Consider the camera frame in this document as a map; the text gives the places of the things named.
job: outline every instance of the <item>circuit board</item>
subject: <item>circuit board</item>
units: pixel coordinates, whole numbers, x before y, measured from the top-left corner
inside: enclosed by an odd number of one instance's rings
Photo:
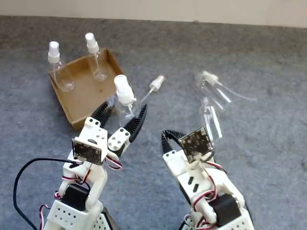
[[[73,156],[81,161],[101,165],[101,149],[72,139]]]
[[[203,156],[213,150],[212,144],[204,127],[198,128],[197,130],[180,138],[178,141],[180,142],[189,163],[194,162],[197,160],[197,158],[199,158],[199,156]]]

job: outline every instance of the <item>white wall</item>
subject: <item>white wall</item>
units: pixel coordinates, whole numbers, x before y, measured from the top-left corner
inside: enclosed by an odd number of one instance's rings
[[[307,0],[0,0],[0,15],[197,20],[307,28]]]

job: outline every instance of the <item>cardboard box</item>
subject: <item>cardboard box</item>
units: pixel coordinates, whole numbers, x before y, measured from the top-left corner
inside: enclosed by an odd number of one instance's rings
[[[114,78],[122,74],[122,70],[108,49],[101,51],[105,61],[101,68],[107,70],[107,79],[99,82],[93,79],[88,65],[88,56],[81,57],[67,64],[75,86],[70,92],[62,92],[55,84],[52,73],[49,73],[52,87],[74,129],[81,129],[85,119],[92,114],[108,97],[116,92]]]

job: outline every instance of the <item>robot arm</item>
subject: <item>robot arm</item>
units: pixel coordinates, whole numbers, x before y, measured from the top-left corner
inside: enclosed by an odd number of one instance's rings
[[[80,135],[72,139],[72,150],[68,159],[83,164],[78,164],[77,167],[72,167],[70,163],[64,164],[63,181],[55,195],[56,200],[44,230],[99,229],[99,222],[102,229],[116,229],[111,226],[112,221],[101,214],[104,207],[98,200],[107,181],[103,162],[117,162],[135,140],[144,123],[147,105],[141,108],[138,116],[111,135],[103,129],[105,116],[110,115],[109,110],[110,107],[103,104],[85,120]],[[92,188],[86,189],[80,185],[88,182]]]
[[[173,150],[169,139],[175,139],[182,150]],[[242,194],[214,162],[213,146],[203,127],[188,135],[166,130],[161,141],[163,159],[191,207],[190,223],[185,220],[180,229],[238,229],[244,223],[243,229],[254,230]]]

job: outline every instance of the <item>bottle cap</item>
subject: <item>bottle cap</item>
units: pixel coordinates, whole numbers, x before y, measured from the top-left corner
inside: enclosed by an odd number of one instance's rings
[[[216,75],[208,73],[207,71],[204,71],[202,74],[212,86],[214,86],[219,80],[219,78]]]
[[[152,83],[150,83],[149,88],[153,89],[153,91],[157,92],[161,87],[162,82],[164,81],[165,77],[163,75],[158,76]]]
[[[98,43],[95,40],[93,33],[87,33],[85,35],[87,49],[90,54],[95,54],[99,51]]]
[[[132,88],[130,87],[127,77],[125,75],[117,75],[114,78],[114,83],[116,86],[116,94],[120,103],[122,103],[123,105],[130,105],[134,101],[136,101]]]
[[[59,62],[59,43],[52,41],[49,43],[48,61],[50,63]]]

